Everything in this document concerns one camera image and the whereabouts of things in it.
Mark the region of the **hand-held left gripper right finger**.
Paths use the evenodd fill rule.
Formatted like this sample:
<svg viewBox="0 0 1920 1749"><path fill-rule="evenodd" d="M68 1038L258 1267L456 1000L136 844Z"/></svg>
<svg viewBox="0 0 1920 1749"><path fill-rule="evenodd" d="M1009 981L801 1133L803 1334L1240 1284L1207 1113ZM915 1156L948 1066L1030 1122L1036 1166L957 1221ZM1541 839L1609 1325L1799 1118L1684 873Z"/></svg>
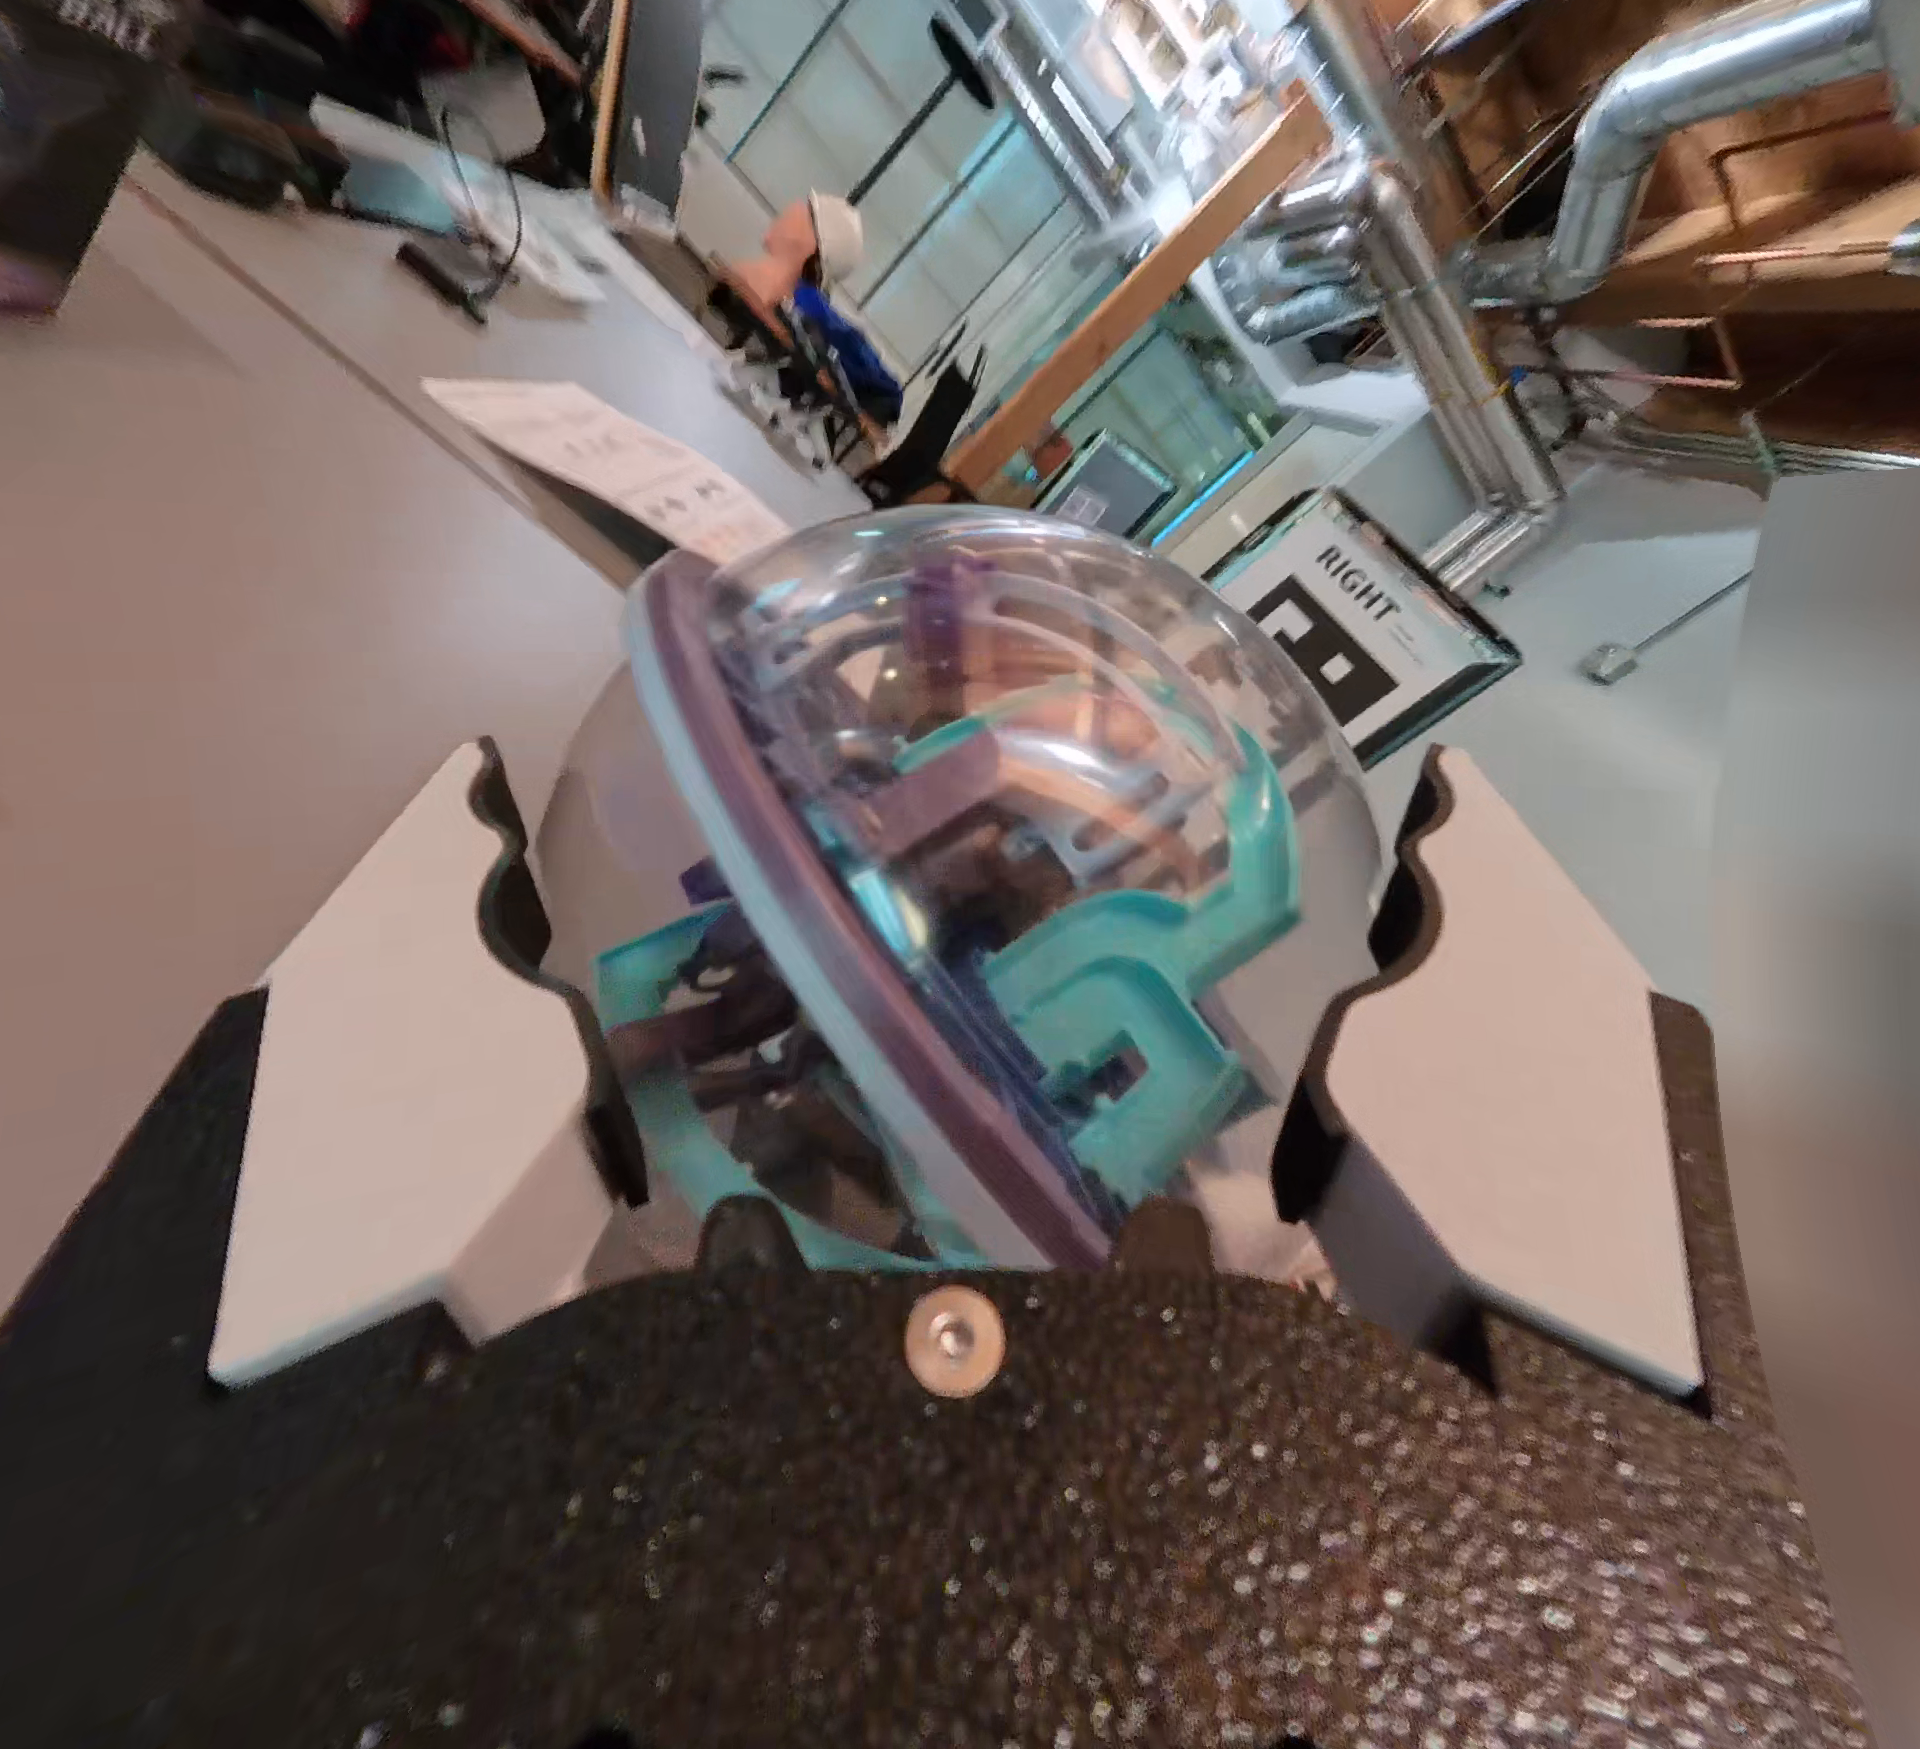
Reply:
<svg viewBox="0 0 1920 1749"><path fill-rule="evenodd" d="M1500 1321L1699 1396L1657 994L1458 748L1422 757L1369 948L1271 1158L1335 1296L1458 1362Z"/></svg>

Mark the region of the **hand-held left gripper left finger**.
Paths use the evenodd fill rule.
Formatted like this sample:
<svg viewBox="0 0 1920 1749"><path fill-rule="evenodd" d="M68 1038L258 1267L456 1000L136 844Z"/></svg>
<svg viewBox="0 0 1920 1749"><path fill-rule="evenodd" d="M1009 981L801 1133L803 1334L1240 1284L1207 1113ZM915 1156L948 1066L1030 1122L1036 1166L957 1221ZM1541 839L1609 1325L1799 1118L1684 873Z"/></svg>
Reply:
<svg viewBox="0 0 1920 1749"><path fill-rule="evenodd" d="M483 1345L589 1289L648 1178L550 941L504 757L472 739L271 967L216 1384L423 1307Z"/></svg>

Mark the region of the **clear plastic maze ball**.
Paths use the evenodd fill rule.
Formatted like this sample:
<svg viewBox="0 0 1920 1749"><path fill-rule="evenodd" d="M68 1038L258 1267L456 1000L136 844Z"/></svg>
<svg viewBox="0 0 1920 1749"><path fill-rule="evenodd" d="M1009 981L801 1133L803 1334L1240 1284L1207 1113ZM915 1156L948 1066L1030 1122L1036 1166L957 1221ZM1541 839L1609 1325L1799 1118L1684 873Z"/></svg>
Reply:
<svg viewBox="0 0 1920 1749"><path fill-rule="evenodd" d="M1286 1282L1274 1155L1382 846L1298 664L1018 514L674 550L538 835L658 1263L759 1198L807 1267L1097 1270L1164 1202Z"/></svg>

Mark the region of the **silver pipe bundle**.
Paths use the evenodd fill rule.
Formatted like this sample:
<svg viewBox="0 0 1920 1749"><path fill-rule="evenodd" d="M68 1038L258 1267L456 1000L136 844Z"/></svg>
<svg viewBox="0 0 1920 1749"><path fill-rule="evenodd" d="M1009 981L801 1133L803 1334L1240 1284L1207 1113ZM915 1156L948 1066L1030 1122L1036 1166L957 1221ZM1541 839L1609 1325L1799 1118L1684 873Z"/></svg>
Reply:
<svg viewBox="0 0 1920 1749"><path fill-rule="evenodd" d="M1235 252L1244 264L1228 301L1250 334L1286 341L1374 318L1419 377L1473 499L1422 557L1439 584L1473 596L1559 527L1568 488L1393 163L1326 157L1250 213Z"/></svg>

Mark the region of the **grey monitor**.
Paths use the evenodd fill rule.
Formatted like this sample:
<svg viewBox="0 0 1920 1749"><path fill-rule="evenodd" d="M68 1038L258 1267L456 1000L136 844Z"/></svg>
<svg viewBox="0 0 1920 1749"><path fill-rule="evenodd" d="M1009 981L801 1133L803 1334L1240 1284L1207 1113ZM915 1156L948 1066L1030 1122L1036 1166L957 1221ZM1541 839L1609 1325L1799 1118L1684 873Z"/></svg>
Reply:
<svg viewBox="0 0 1920 1749"><path fill-rule="evenodd" d="M1175 493L1172 475L1103 428L1049 478L1036 510L1118 538L1141 538Z"/></svg>

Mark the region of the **wooden beam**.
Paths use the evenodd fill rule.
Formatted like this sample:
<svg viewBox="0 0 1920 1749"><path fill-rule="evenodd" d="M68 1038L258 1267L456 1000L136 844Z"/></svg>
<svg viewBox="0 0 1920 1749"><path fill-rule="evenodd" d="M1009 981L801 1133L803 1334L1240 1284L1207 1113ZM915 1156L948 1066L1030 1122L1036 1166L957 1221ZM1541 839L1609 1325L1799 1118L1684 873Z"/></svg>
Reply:
<svg viewBox="0 0 1920 1749"><path fill-rule="evenodd" d="M942 457L948 484L973 496L1014 457L1053 429L1062 408L1143 333L1169 301L1223 249L1244 221L1332 142L1330 126L1299 76L1280 89L1280 118L1212 187L1103 298L1089 316L1033 368L1015 393Z"/></svg>

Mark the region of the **black office chair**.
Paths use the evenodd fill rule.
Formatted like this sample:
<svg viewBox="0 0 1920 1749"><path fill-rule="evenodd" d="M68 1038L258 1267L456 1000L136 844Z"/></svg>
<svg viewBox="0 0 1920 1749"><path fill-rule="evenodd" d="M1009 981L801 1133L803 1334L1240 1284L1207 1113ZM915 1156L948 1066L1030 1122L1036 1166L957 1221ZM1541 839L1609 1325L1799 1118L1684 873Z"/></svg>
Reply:
<svg viewBox="0 0 1920 1749"><path fill-rule="evenodd" d="M976 403L988 352L988 344L980 344L973 351L973 362L963 364L960 343L948 344L919 416L893 450L861 480L861 488L877 514L948 488L942 463Z"/></svg>

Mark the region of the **mannequin with white cap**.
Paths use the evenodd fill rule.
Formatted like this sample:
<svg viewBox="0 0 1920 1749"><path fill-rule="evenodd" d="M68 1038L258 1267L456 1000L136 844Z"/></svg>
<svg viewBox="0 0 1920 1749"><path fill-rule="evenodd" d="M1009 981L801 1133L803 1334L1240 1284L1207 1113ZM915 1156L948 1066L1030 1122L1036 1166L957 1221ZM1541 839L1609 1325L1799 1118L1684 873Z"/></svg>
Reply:
<svg viewBox="0 0 1920 1749"><path fill-rule="evenodd" d="M758 254L733 270L731 284L753 310L777 312L840 370L864 417L893 425L903 388L867 331L833 298L867 259L861 209L845 195L811 187L766 227Z"/></svg>

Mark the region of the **black round stand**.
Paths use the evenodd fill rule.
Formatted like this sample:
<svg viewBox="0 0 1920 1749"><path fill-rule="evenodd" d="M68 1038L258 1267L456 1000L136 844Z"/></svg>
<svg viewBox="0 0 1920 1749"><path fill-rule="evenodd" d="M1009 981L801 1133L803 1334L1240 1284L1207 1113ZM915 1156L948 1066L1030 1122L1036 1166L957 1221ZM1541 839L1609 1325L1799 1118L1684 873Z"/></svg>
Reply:
<svg viewBox="0 0 1920 1749"><path fill-rule="evenodd" d="M905 150L924 131L932 116L947 105L951 95L965 95L967 100L984 111L996 110L996 90L973 57L967 38L941 15L927 22L927 36L942 66L941 79L932 90L919 103L909 119L896 130L893 139L877 155L875 163L853 184L846 199L853 208L864 206L879 181L893 169Z"/></svg>

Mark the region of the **black power adapter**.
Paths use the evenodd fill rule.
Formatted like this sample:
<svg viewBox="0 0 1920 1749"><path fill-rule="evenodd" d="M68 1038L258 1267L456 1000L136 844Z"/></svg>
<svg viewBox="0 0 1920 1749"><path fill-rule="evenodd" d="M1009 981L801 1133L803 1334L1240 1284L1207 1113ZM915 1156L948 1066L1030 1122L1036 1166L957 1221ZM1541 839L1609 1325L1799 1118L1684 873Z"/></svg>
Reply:
<svg viewBox="0 0 1920 1749"><path fill-rule="evenodd" d="M472 324L486 327L502 277L478 249L459 236L411 233L397 247L397 262Z"/></svg>

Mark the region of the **small printed paper sheet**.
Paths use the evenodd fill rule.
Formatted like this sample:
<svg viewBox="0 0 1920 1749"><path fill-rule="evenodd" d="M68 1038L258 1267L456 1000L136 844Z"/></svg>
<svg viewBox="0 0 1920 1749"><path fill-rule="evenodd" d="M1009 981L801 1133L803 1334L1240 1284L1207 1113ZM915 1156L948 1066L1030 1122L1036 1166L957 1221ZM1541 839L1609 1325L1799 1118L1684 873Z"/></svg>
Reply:
<svg viewBox="0 0 1920 1749"><path fill-rule="evenodd" d="M513 244L508 264L512 284L575 309L589 309L607 301L596 273L538 218L522 213L517 231L510 236L510 242Z"/></svg>

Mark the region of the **black flat panel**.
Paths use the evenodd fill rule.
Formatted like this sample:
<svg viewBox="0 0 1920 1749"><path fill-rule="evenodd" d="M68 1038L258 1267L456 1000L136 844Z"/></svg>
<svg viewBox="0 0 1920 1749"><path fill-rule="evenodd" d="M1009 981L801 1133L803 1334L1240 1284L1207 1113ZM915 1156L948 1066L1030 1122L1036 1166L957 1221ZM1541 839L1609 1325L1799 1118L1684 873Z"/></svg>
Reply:
<svg viewBox="0 0 1920 1749"><path fill-rule="evenodd" d="M613 0L594 116L594 186L679 211L698 119L703 0Z"/></svg>

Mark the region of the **black cardboard toy box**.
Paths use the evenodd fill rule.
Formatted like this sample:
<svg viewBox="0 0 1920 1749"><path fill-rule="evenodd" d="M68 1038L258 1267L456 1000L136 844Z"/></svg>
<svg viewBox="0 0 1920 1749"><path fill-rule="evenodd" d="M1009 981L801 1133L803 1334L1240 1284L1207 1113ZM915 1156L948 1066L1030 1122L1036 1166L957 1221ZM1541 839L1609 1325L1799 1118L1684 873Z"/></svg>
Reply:
<svg viewBox="0 0 1920 1749"><path fill-rule="evenodd" d="M54 312L199 0L3 0L3 310Z"/></svg>

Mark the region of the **large silver air duct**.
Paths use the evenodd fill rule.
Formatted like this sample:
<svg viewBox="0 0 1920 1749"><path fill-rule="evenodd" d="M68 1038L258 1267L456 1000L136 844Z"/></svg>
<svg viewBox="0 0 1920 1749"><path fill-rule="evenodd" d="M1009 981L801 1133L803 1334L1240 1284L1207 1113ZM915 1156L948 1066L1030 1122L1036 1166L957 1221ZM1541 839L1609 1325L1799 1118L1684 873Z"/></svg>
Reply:
<svg viewBox="0 0 1920 1749"><path fill-rule="evenodd" d="M1751 0L1649 42L1574 133L1540 295L1559 303L1601 284L1671 136L1870 74L1889 82L1893 116L1916 128L1919 0Z"/></svg>

